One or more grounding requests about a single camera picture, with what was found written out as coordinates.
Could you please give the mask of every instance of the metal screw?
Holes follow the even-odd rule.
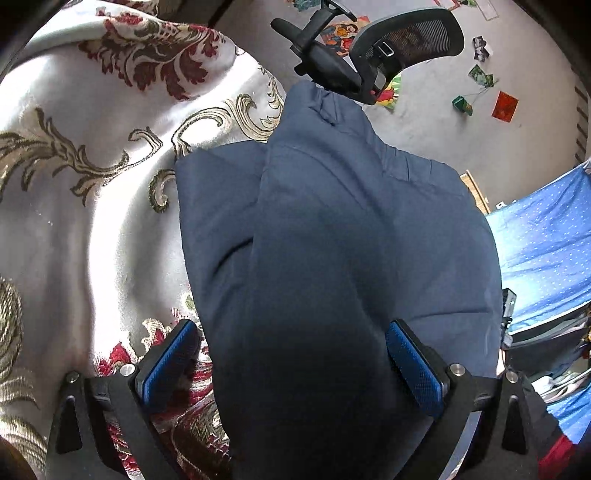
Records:
[[[505,376],[507,377],[507,380],[511,383],[517,383],[517,381],[519,380],[519,375],[517,375],[515,372],[509,371],[505,374]]]
[[[119,369],[119,373],[124,377],[130,376],[133,372],[135,372],[135,365],[132,364],[125,364]]]
[[[463,365],[460,365],[460,364],[451,364],[449,366],[449,370],[451,370],[452,373],[456,377],[461,377],[463,374],[466,373],[466,368],[464,368],[464,366]]]
[[[70,372],[66,375],[66,381],[68,383],[74,383],[79,378],[80,378],[80,374],[78,372]]]

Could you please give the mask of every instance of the card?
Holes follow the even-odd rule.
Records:
[[[347,20],[332,23],[320,32],[320,37],[324,45],[334,51],[339,57],[346,57],[349,54],[349,47],[353,43],[357,33],[368,24],[368,17],[358,17],[356,22]]]
[[[486,83],[486,73],[480,68],[480,65],[474,65],[474,68],[470,70],[468,75],[479,85],[484,85]]]
[[[396,102],[398,102],[398,96],[400,94],[400,81],[402,78],[402,72],[396,75],[390,84],[384,89],[384,91],[378,97],[376,102],[378,105],[386,107],[388,110],[394,110]]]
[[[495,86],[495,79],[493,78],[492,74],[484,75],[484,83],[482,84],[483,87],[494,87]]]
[[[472,39],[472,45],[474,45],[474,48],[486,47],[486,40],[482,36],[474,37]]]
[[[447,8],[448,10],[455,10],[460,6],[458,0],[433,0],[438,6]]]
[[[504,122],[510,123],[513,119],[515,109],[519,100],[505,92],[499,93],[499,98],[496,100],[495,109],[492,112],[492,116],[503,120]]]
[[[478,8],[486,20],[492,20],[499,16],[489,0],[478,0]]]
[[[474,51],[474,60],[485,62],[490,56],[491,54],[488,53],[488,50],[484,47],[479,47]]]

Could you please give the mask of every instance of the floor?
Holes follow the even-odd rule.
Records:
[[[574,166],[578,100],[576,75],[550,36],[512,0],[491,1],[499,17],[489,21],[478,8],[454,10],[466,39],[461,55],[404,70],[395,111],[381,106],[365,111],[387,144],[445,162],[459,173],[470,170],[494,208],[530,194]],[[433,0],[344,3],[370,20],[434,5]],[[298,12],[285,0],[234,0],[217,28],[257,58],[287,90],[300,79],[293,72],[297,58],[269,23],[281,17],[302,27],[313,11]],[[452,100],[480,91],[467,75],[477,63],[472,38],[478,35],[493,49],[481,66],[499,82],[478,97],[474,115],[467,117],[452,108]],[[500,90],[519,99],[511,123],[491,116]]]

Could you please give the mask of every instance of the white damask fabric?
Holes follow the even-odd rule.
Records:
[[[72,0],[0,83],[0,434],[40,478],[66,373],[109,375],[179,319],[199,323],[174,163],[196,147],[266,141],[282,111],[281,86],[255,59],[157,9]],[[173,398],[152,419],[163,442],[191,479],[223,473],[205,341]]]

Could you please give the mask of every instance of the blue polka dot fabric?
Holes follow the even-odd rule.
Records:
[[[558,420],[570,441],[579,443],[591,423],[591,385],[565,400],[548,405],[548,412]]]
[[[517,294],[512,333],[591,301],[591,161],[486,218],[503,288]]]

